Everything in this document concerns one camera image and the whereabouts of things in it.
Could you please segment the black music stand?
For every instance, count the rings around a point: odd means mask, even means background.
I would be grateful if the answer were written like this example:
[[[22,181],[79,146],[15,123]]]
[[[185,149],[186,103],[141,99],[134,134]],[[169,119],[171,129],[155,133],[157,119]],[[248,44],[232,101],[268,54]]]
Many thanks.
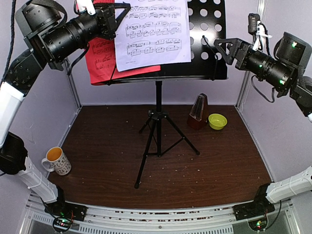
[[[218,58],[218,53],[213,45],[214,39],[222,37],[223,32],[215,29],[216,25],[223,26],[223,17],[203,17],[196,14],[193,20],[189,19],[191,37],[191,62],[159,65],[160,71],[134,75],[124,78],[124,82],[154,81],[156,83],[156,108],[153,109],[145,122],[150,133],[143,153],[146,160],[150,153],[152,142],[156,143],[155,156],[162,156],[162,120],[172,123],[169,114],[162,109],[162,83],[175,78],[185,79],[225,79],[227,67],[223,60]]]

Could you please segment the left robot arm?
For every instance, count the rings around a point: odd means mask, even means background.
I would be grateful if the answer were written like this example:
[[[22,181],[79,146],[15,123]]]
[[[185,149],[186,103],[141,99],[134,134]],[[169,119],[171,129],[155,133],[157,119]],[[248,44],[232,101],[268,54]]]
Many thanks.
[[[16,113],[45,66],[63,70],[62,63],[78,49],[86,49],[94,38],[112,40],[124,17],[128,3],[93,3],[79,5],[73,19],[54,0],[30,0],[13,16],[27,44],[6,68],[0,84],[0,169],[16,175],[59,216],[70,212],[63,190],[51,183],[35,167],[23,140],[9,131]]]

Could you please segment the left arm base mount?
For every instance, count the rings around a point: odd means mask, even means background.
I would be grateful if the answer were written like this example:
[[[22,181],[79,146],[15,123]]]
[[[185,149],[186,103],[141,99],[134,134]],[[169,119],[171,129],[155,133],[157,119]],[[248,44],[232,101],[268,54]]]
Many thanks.
[[[87,207],[74,203],[66,202],[63,197],[58,197],[55,202],[46,203],[41,199],[44,211],[52,218],[53,229],[60,234],[71,229],[74,221],[84,221]]]

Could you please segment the white sheet music page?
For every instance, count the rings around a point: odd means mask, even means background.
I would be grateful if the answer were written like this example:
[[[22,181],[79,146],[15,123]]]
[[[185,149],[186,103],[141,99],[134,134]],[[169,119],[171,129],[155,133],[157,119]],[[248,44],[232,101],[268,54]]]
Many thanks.
[[[115,38],[118,71],[191,62],[186,0],[130,0]]]

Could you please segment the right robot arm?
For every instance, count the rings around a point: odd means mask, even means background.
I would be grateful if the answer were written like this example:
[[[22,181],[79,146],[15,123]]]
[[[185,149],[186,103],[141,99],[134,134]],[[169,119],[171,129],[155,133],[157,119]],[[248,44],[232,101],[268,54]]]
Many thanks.
[[[259,81],[266,81],[278,92],[289,95],[303,115],[312,118],[312,79],[304,75],[312,47],[298,37],[285,32],[274,48],[273,56],[256,51],[241,39],[216,39],[214,46],[228,65],[236,61],[236,69],[252,72]],[[312,168],[280,182],[259,187],[250,211],[262,214],[269,206],[286,198],[311,190]]]

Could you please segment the red sheet music page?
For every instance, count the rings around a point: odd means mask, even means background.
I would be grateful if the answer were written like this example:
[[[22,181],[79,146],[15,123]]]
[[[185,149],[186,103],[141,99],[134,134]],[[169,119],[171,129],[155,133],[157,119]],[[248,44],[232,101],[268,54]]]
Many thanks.
[[[116,67],[115,45],[112,40],[95,38],[89,42],[90,48],[85,55],[91,85],[102,85],[106,81],[134,75],[157,72],[159,65],[120,72]]]

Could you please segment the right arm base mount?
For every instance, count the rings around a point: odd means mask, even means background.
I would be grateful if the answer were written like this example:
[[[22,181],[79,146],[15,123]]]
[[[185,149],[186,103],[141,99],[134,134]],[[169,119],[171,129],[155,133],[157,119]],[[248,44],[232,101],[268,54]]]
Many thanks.
[[[253,201],[233,206],[234,215],[237,221],[263,216],[262,219],[254,220],[249,223],[249,226],[253,231],[263,232],[272,226],[272,224],[269,224],[267,214],[274,212],[275,207],[266,199],[268,186],[269,183],[261,185],[258,188]]]

